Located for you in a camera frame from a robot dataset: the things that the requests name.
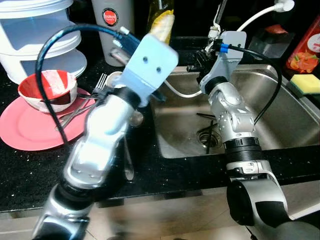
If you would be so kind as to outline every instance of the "red bowl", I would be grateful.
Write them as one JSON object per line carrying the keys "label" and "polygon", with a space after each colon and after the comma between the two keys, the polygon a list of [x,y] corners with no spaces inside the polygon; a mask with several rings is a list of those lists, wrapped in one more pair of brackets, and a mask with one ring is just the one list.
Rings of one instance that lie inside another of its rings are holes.
{"label": "red bowl", "polygon": [[[69,107],[77,98],[77,81],[69,72],[63,70],[46,70],[41,74],[44,91],[50,100],[55,112],[60,112]],[[36,74],[24,79],[18,93],[32,107],[41,112],[48,112],[38,89]]]}

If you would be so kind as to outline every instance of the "sink drain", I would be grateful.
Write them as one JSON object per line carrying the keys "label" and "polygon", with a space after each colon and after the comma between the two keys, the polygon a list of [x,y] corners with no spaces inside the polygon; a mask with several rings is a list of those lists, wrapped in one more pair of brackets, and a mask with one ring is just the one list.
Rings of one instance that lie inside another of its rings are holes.
{"label": "sink drain", "polygon": [[210,132],[210,129],[205,128],[197,132],[197,140],[205,149],[208,148],[210,143],[210,148],[218,149],[222,146],[222,141],[220,135],[216,131]]}

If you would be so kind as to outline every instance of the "stacked plastic containers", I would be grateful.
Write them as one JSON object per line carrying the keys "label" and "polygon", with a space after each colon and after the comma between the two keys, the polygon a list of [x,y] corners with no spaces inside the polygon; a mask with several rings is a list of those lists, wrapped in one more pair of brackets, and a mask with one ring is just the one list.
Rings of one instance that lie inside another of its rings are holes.
{"label": "stacked plastic containers", "polygon": [[[16,84],[35,72],[35,63],[44,43],[60,29],[74,25],[66,8],[73,0],[0,0],[0,62]],[[76,77],[87,66],[76,46],[79,31],[57,41],[48,51],[43,70],[64,70]]]}

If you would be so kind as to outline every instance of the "floor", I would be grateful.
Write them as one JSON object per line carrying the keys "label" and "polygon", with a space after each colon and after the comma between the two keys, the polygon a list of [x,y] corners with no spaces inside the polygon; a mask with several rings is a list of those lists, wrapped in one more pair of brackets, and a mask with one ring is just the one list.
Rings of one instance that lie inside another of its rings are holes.
{"label": "floor", "polygon": [[[320,208],[320,182],[283,186],[288,212],[299,216],[307,207]],[[86,240],[107,240],[117,233],[126,240],[249,240],[247,230],[229,215],[226,189],[202,190],[202,196],[159,200],[129,198],[124,205],[90,212]],[[39,211],[0,217],[0,240],[31,239]]]}

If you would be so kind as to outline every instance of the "stainless steel sink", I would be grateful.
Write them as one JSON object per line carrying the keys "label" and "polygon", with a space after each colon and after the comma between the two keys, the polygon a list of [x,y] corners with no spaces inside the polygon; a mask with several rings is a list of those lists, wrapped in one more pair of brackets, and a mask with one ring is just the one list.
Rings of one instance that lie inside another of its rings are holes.
{"label": "stainless steel sink", "polygon": [[[168,77],[177,90],[185,94],[199,90],[197,73],[174,72]],[[243,96],[248,108],[256,116],[270,99],[277,82],[276,72],[269,65],[239,65],[231,82]],[[256,124],[263,150],[303,147],[319,144],[320,111],[307,98],[296,99],[283,79],[281,90],[267,112]],[[206,154],[222,154],[217,125],[213,124],[209,140],[211,119],[197,115],[210,114],[208,97],[181,98],[166,85],[159,89],[165,102],[153,100],[153,118],[161,154],[165,158],[185,158]]]}

